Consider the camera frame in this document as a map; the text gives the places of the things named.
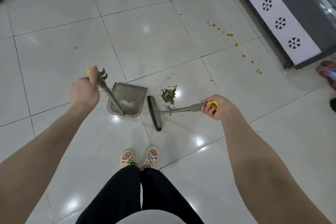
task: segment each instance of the sandal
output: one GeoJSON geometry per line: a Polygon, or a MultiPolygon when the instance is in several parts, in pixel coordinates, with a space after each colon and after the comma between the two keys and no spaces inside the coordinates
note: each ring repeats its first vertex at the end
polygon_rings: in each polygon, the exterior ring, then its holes
{"type": "Polygon", "coordinates": [[[123,154],[121,154],[121,157],[120,157],[121,168],[128,167],[132,163],[135,164],[135,155],[134,155],[134,152],[132,150],[125,150],[123,152],[123,154]],[[124,154],[127,153],[128,151],[131,153],[131,156],[129,156],[128,159],[123,159],[124,154]]]}
{"type": "Polygon", "coordinates": [[[147,151],[147,154],[146,154],[146,158],[145,158],[145,160],[143,162],[141,170],[144,169],[145,165],[149,165],[151,168],[155,168],[156,165],[159,162],[159,158],[160,158],[159,150],[156,147],[154,147],[154,146],[149,147],[149,149],[147,151]],[[153,155],[151,153],[151,150],[156,150],[156,155],[153,155]]]}

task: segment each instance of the hand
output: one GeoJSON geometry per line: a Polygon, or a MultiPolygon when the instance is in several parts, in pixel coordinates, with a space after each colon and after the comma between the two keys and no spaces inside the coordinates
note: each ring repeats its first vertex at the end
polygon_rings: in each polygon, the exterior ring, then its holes
{"type": "Polygon", "coordinates": [[[79,78],[71,86],[71,105],[88,114],[99,102],[100,93],[97,85],[98,68],[92,66],[89,78],[79,78]]]}
{"type": "Polygon", "coordinates": [[[212,95],[211,97],[202,100],[201,103],[207,103],[214,100],[216,100],[219,104],[219,108],[217,111],[215,111],[215,108],[211,107],[211,105],[202,107],[201,111],[209,117],[213,118],[214,120],[222,120],[224,113],[229,106],[233,106],[233,103],[231,103],[227,98],[220,95],[212,95]]]}

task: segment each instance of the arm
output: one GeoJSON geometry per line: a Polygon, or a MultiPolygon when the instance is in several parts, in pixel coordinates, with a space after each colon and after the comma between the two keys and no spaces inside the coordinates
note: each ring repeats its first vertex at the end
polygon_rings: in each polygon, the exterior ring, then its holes
{"type": "Polygon", "coordinates": [[[97,67],[72,84],[71,107],[0,164],[0,219],[24,224],[48,187],[78,128],[99,101],[97,67]]]}
{"type": "Polygon", "coordinates": [[[202,103],[216,100],[217,111],[202,112],[221,120],[234,181],[258,224],[331,222],[296,183],[277,153],[247,123],[228,99],[213,95],[202,103]]]}

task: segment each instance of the white tile floor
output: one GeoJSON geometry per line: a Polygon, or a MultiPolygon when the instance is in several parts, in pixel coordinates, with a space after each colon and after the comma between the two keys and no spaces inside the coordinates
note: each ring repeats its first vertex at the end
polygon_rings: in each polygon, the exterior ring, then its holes
{"type": "MultiPolygon", "coordinates": [[[[145,86],[160,108],[160,90],[172,85],[176,107],[228,97],[336,222],[336,113],[329,107],[336,92],[317,64],[284,70],[261,25],[245,0],[5,0],[0,160],[66,111],[70,84],[95,64],[107,70],[109,86],[145,86]]],[[[161,152],[161,171],[205,223],[255,223],[235,187],[219,122],[177,113],[156,132],[146,102],[137,118],[111,115],[106,105],[102,93],[27,223],[74,224],[119,169],[122,151],[132,148],[141,162],[151,144],[161,152]]]]}

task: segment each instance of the black pants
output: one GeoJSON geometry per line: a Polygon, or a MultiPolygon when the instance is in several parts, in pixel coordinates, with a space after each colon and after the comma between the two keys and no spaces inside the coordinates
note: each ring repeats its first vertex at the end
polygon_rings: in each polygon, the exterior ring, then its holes
{"type": "Polygon", "coordinates": [[[142,210],[170,212],[187,224],[204,224],[187,200],[158,170],[135,165],[124,167],[105,184],[76,224],[115,224],[141,211],[140,183],[143,189],[142,210]]]}

